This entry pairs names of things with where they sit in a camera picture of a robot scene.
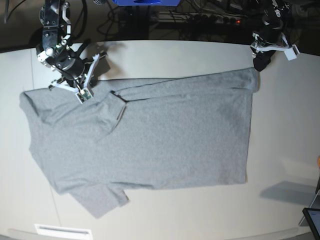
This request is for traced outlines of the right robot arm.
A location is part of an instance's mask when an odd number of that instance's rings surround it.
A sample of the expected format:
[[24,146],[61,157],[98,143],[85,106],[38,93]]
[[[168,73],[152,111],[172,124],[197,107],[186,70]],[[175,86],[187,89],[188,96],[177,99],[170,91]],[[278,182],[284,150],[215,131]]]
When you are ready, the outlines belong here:
[[51,82],[49,90],[64,88],[77,92],[95,87],[98,80],[94,79],[94,64],[107,55],[105,51],[101,51],[97,54],[97,59],[81,58],[82,52],[91,44],[89,38],[77,50],[72,49],[77,37],[73,34],[70,6],[66,0],[46,0],[39,12],[43,28],[42,40],[36,46],[37,60],[61,74],[58,80]]

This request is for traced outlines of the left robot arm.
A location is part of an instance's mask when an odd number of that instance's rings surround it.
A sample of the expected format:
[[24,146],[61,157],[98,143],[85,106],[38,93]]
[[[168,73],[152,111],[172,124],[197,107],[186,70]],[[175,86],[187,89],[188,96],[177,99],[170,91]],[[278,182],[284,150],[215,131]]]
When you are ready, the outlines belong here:
[[254,41],[250,46],[253,66],[258,72],[271,63],[272,56],[280,48],[290,46],[284,34],[289,5],[283,0],[265,0],[263,10],[262,27],[252,33]]

